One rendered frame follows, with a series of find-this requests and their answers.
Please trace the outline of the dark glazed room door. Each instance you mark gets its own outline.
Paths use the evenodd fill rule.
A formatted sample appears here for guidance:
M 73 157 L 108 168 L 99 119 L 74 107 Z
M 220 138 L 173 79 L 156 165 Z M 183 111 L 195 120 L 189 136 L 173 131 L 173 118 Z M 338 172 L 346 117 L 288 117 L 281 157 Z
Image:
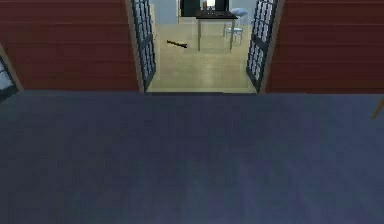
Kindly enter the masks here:
M 156 73 L 152 19 L 149 0 L 130 0 L 136 31 L 144 91 L 147 91 Z
M 277 3 L 278 0 L 256 0 L 246 74 L 257 92 L 264 78 Z

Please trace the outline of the black top table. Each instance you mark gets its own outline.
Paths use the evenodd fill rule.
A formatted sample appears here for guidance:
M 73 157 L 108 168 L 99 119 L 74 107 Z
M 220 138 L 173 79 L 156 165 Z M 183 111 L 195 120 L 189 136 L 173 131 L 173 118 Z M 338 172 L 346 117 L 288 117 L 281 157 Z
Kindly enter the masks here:
M 197 20 L 197 47 L 201 49 L 201 35 L 202 35 L 202 22 L 203 21 L 212 21 L 212 22 L 221 22 L 224 25 L 231 23 L 231 32 L 230 32 L 230 44 L 229 50 L 232 50 L 233 40 L 234 40 L 234 27 L 235 21 L 238 19 L 236 15 L 230 11 L 209 11 L 209 10 L 200 10 L 196 14 Z

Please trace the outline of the pale blue chair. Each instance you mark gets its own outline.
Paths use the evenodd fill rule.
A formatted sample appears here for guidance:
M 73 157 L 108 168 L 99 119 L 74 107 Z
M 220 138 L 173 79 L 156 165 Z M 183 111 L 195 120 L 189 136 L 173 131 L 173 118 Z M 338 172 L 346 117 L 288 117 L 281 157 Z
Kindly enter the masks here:
M 244 18 L 248 14 L 248 11 L 245 8 L 233 8 L 230 12 L 237 17 L 234 26 L 234 41 L 236 41 L 237 37 L 240 37 L 239 43 L 241 44 L 244 33 Z M 229 34 L 231 34 L 231 27 L 227 27 L 227 24 L 225 23 L 223 37 L 228 38 Z

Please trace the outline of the orange wooden furniture leg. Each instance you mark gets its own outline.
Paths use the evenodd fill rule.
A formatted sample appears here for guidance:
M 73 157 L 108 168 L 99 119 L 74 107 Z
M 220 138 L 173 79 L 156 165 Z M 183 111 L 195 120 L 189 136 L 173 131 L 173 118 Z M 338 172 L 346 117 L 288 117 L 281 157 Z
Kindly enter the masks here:
M 378 114 L 380 113 L 381 109 L 384 107 L 384 98 L 380 100 L 378 106 L 376 107 L 373 115 L 372 115 L 372 119 L 376 119 Z

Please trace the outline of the dark framed window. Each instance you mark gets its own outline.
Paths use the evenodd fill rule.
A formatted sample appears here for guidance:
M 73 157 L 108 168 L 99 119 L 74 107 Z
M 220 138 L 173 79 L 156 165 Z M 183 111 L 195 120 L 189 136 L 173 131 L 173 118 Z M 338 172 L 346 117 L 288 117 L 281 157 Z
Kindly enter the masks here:
M 0 56 L 0 103 L 19 92 L 5 60 Z

